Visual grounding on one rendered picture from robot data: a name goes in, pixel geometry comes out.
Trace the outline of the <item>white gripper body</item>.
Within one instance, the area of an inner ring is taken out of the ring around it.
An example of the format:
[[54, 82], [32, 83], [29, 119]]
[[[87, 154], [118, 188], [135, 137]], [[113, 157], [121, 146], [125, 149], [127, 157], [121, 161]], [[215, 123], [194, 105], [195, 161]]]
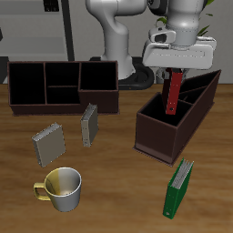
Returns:
[[198, 36], [187, 50], [172, 49], [170, 44], [152, 43], [147, 40], [143, 50], [145, 66], [187, 69], [210, 69], [217, 41], [213, 37]]

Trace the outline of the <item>red book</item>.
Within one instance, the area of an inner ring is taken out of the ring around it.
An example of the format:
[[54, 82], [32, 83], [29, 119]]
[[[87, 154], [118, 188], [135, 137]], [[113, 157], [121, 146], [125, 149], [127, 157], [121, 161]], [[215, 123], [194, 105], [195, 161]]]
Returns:
[[171, 68], [171, 76], [164, 79], [162, 100], [167, 115], [175, 115], [177, 101], [183, 74], [176, 73], [176, 68]]

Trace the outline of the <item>long dark brown desk caddy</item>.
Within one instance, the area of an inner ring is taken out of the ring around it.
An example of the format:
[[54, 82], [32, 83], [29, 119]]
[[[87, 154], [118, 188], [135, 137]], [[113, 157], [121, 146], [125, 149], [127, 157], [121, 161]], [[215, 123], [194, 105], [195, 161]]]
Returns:
[[137, 112], [134, 149], [173, 166], [213, 106], [221, 71], [186, 79], [175, 115], [165, 113], [162, 94], [156, 93]]

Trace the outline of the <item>wide dark brown desk caddy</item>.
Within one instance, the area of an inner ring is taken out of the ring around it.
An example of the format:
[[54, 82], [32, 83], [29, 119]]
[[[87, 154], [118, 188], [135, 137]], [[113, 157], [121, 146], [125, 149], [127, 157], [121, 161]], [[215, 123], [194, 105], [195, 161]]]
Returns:
[[10, 62], [9, 106], [16, 116], [118, 112], [117, 62]]

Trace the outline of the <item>grey book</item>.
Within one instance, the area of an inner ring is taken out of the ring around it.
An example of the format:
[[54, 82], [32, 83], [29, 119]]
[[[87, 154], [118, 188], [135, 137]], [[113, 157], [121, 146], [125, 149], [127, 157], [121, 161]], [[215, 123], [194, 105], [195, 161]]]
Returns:
[[54, 123], [32, 137], [37, 162], [47, 166], [66, 152], [63, 128]]
[[80, 119], [84, 147], [91, 147], [98, 131], [97, 105], [89, 104]]

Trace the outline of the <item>green book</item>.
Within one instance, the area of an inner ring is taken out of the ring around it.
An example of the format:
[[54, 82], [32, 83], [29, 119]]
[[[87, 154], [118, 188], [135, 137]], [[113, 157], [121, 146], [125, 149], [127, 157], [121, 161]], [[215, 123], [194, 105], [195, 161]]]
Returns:
[[167, 185], [167, 194], [163, 209], [163, 215], [172, 219], [187, 192], [192, 167], [194, 163], [182, 158], [176, 172]]

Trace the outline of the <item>small black box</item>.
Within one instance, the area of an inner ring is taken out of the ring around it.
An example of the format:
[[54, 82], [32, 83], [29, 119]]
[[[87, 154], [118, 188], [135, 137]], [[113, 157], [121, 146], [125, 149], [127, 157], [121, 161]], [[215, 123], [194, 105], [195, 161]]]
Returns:
[[44, 9], [46, 12], [58, 12], [59, 4], [58, 0], [43, 0]]

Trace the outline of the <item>yellow and white mug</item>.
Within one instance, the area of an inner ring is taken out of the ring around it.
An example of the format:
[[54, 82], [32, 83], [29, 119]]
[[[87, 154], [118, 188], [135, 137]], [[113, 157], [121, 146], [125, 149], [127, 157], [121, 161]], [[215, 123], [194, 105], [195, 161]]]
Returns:
[[38, 200], [51, 201], [58, 211], [68, 212], [79, 203], [81, 185], [78, 171], [71, 167], [59, 167], [52, 170], [43, 183], [35, 182], [33, 190]]

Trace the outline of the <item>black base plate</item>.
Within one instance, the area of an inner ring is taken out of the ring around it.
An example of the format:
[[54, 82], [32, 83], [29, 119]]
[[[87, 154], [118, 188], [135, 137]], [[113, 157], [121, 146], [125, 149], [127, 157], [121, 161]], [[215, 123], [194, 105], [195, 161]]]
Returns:
[[86, 81], [92, 90], [143, 90], [154, 83], [154, 73], [141, 57], [107, 61], [94, 56], [90, 62]]

